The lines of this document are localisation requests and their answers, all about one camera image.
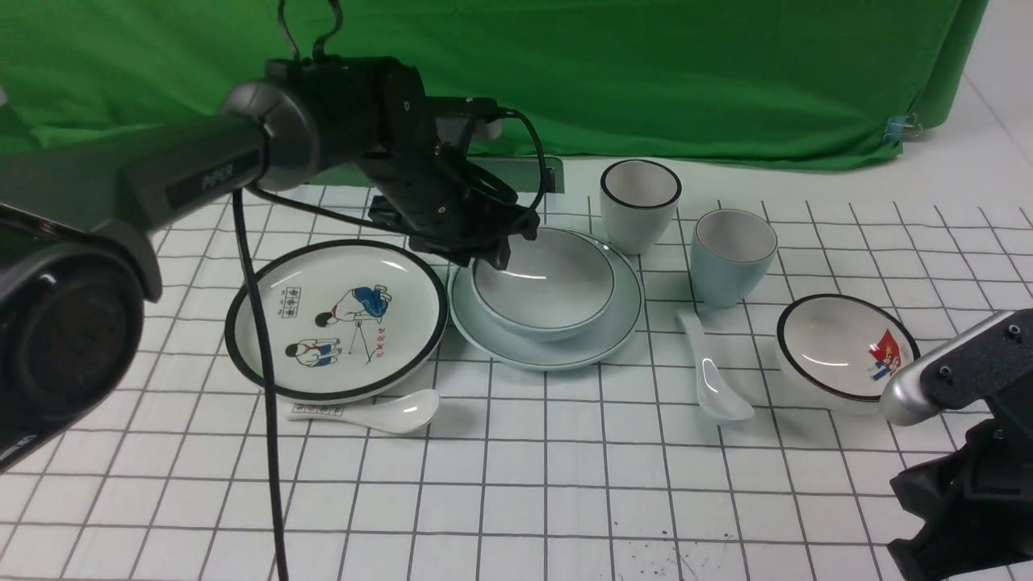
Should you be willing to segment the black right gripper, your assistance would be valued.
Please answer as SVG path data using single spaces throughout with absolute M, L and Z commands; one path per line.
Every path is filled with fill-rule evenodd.
M 914 537 L 888 544 L 905 580 L 945 580 L 1031 560 L 1031 455 L 995 419 L 965 436 L 959 451 L 890 479 L 901 508 L 924 522 Z

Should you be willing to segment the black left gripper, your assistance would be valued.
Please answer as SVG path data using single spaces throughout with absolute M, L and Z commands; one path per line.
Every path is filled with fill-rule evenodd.
M 513 119 L 524 124 L 540 157 L 542 142 L 527 115 L 487 97 L 399 97 L 385 114 L 383 150 L 357 161 L 380 192 L 368 211 L 373 224 L 408 236 L 418 253 L 460 267 L 480 259 L 506 270 L 512 257 L 510 238 L 537 238 L 542 196 L 521 206 L 516 191 L 469 161 L 465 147 L 476 123 Z

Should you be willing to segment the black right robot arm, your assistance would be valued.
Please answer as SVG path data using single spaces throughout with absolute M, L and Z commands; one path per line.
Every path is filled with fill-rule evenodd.
M 991 416 L 965 444 L 893 478 L 904 511 L 922 519 L 889 543 L 906 580 L 1018 565 L 1032 543 L 1032 311 L 993 314 L 893 376 L 880 412 L 912 426 L 985 402 Z

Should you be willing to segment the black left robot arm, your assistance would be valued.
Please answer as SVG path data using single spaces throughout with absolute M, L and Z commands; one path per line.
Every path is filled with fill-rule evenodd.
M 272 59 L 218 115 L 2 156 L 3 470 L 121 383 L 163 282 L 151 236 L 228 194 L 282 195 L 354 165 L 379 191 L 366 227 L 466 267 L 503 268 L 536 203 L 468 161 L 475 125 L 519 119 L 488 97 L 431 97 L 392 56 Z

